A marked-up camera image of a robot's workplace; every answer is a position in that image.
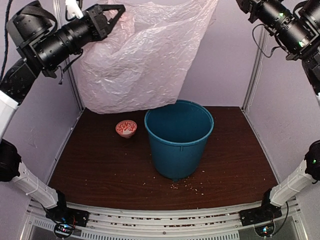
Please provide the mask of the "pink plastic trash bag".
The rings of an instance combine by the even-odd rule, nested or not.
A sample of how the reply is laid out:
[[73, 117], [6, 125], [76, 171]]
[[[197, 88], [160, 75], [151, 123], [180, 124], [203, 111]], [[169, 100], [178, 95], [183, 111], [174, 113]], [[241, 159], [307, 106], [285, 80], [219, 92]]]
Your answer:
[[175, 103], [217, 5], [215, 0], [125, 2], [108, 37], [84, 47], [77, 67], [84, 106], [113, 114]]

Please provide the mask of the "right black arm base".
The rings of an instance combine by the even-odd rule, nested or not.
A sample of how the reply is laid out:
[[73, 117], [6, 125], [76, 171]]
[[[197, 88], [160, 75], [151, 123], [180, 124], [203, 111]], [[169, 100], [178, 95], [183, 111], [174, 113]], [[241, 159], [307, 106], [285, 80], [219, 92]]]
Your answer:
[[271, 204], [270, 194], [263, 195], [261, 205], [239, 212], [243, 227], [254, 225], [255, 233], [262, 238], [270, 238], [276, 232], [274, 220], [282, 216], [281, 207]]

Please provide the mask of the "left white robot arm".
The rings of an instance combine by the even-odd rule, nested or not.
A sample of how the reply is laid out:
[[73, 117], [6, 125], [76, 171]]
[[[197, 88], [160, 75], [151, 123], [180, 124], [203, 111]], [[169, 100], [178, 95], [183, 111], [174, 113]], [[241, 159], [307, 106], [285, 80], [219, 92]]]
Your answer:
[[[13, 40], [20, 59], [11, 68], [1, 69], [1, 134], [6, 132], [39, 75], [56, 78], [57, 70], [65, 73], [61, 63], [71, 55], [81, 57], [86, 44], [106, 39], [126, 10], [122, 4], [94, 4], [82, 10], [80, 0], [68, 0], [65, 6], [71, 18], [63, 26], [58, 26], [56, 17], [37, 0], [14, 16], [5, 17], [4, 38]], [[72, 218], [65, 195], [32, 174], [17, 148], [4, 139], [0, 141], [0, 179], [14, 182], [61, 222]]]

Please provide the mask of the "blue plastic trash bin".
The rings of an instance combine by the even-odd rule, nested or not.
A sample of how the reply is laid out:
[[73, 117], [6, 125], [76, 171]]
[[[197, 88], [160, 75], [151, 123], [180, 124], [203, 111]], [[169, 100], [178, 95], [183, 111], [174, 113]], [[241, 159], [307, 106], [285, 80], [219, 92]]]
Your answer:
[[148, 110], [144, 126], [155, 169], [177, 182], [192, 175], [199, 166], [214, 129], [214, 118], [195, 102], [177, 100]]

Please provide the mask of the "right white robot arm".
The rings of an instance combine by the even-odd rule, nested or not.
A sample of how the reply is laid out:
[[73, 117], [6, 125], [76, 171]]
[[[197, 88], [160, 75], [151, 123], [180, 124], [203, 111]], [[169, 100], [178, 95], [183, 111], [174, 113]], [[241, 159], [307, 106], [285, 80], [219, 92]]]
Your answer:
[[256, 210], [268, 220], [320, 179], [320, 3], [240, 0], [256, 47], [243, 110], [280, 183]]

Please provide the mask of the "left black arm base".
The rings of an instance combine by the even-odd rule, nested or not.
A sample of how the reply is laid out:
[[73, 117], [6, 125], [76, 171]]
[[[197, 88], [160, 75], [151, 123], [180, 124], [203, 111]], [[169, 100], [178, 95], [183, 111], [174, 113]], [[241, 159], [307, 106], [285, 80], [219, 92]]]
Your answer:
[[46, 217], [54, 222], [53, 233], [58, 239], [69, 238], [78, 227], [86, 227], [90, 213], [85, 210], [67, 207], [65, 195], [57, 190], [57, 206], [42, 207]]

